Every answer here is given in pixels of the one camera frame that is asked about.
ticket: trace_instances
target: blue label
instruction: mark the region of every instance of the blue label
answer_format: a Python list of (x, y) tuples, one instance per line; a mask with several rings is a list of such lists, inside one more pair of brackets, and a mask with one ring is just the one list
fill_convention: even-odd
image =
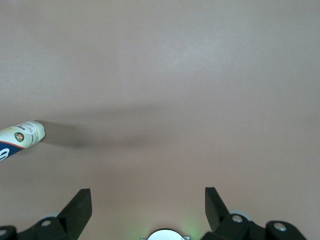
[(5, 160), (13, 154), (21, 151), (23, 148), (11, 145), (9, 143), (0, 142), (0, 161)]

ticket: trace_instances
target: white bottle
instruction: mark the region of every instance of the white bottle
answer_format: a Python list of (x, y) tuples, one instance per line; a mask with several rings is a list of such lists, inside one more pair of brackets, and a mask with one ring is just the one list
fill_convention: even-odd
[(37, 121), (26, 121), (0, 130), (0, 161), (35, 145), (45, 135), (45, 127)]

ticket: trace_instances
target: screw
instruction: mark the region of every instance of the screw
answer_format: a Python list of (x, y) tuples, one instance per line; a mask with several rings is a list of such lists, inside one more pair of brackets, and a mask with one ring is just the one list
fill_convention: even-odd
[(7, 233), (7, 230), (6, 229), (2, 229), (0, 230), (0, 236), (3, 236)]
[(232, 220), (235, 221), (236, 223), (242, 223), (243, 222), (242, 217), (240, 217), (239, 215), (234, 215), (232, 217)]
[(275, 222), (275, 223), (273, 224), (273, 226), (274, 226), (277, 230), (279, 230), (279, 231), (281, 231), (281, 232), (284, 232), (284, 231), (287, 230), (286, 227), (285, 227), (285, 225), (283, 225), (283, 224), (280, 223), (280, 222)]
[(51, 221), (50, 220), (46, 220), (43, 223), (41, 223), (41, 227), (46, 227), (46, 226), (49, 226), (50, 224), (51, 224)]

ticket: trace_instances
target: table surface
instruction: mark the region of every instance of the table surface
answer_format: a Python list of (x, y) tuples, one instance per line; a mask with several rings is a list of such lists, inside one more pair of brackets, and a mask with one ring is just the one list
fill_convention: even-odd
[(205, 187), (265, 226), (320, 223), (319, 1), (0, 2), (0, 226), (90, 188), (80, 240), (208, 231)]

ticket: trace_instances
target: red stripe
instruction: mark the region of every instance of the red stripe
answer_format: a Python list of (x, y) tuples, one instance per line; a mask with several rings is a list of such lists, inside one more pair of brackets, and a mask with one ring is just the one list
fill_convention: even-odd
[(15, 144), (13, 144), (13, 143), (11, 143), (11, 142), (7, 142), (7, 141), (0, 141), (0, 143), (10, 144), (10, 145), (13, 145), (13, 146), (15, 146), (15, 147), (18, 147), (18, 148), (20, 148), (20, 149), (25, 149), (25, 148), (22, 147), (22, 146), (15, 145)]

